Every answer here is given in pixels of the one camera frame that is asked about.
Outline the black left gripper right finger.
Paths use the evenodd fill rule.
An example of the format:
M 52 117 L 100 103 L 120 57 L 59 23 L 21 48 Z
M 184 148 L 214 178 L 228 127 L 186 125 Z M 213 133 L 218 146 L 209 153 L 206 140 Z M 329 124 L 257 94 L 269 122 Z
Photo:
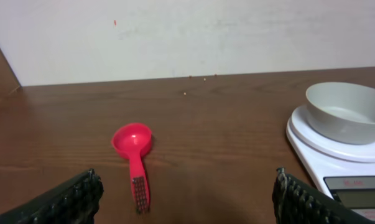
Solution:
M 272 192 L 277 224 L 375 224 L 296 177 L 277 169 Z

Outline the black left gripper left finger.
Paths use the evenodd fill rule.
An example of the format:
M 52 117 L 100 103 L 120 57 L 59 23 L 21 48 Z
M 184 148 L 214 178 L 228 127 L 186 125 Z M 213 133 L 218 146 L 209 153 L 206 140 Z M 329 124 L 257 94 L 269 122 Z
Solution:
M 0 215 L 0 224 L 94 224 L 104 188 L 94 169 Z

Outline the red plastic measuring scoop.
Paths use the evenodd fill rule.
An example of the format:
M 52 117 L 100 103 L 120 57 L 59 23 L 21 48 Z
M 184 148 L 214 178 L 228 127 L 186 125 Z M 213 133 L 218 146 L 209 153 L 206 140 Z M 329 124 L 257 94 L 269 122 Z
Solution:
M 115 132 L 111 144 L 120 157 L 129 161 L 131 190 L 137 213 L 147 213 L 150 192 L 142 158 L 152 148 L 152 131 L 145 124 L 127 124 Z

